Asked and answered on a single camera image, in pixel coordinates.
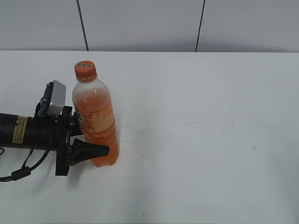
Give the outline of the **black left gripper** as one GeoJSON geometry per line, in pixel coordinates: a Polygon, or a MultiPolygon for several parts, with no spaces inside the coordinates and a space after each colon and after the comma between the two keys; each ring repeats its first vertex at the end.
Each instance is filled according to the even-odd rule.
{"type": "Polygon", "coordinates": [[[35,128],[34,146],[37,149],[55,151],[56,164],[55,175],[67,176],[69,165],[74,166],[86,160],[98,157],[105,157],[110,151],[110,147],[104,145],[96,145],[79,139],[74,139],[69,153],[69,165],[67,164],[67,151],[70,141],[67,139],[70,128],[71,118],[71,137],[83,135],[78,113],[71,115],[72,107],[64,106],[59,116],[50,114],[39,115],[42,110],[40,103],[36,106],[33,124],[35,128]]]}

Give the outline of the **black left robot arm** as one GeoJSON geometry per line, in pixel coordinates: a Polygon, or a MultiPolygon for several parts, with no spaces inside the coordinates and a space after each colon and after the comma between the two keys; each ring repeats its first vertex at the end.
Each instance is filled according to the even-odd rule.
{"type": "Polygon", "coordinates": [[[69,167],[85,161],[84,154],[79,149],[81,141],[71,137],[81,134],[75,123],[72,107],[64,106],[58,116],[45,114],[39,116],[41,105],[36,106],[33,117],[2,113],[0,115],[0,150],[5,148],[25,148],[30,153],[42,150],[43,155],[33,166],[24,161],[21,168],[2,177],[1,182],[16,181],[31,174],[46,159],[50,151],[56,152],[56,175],[66,176],[69,167]]]}

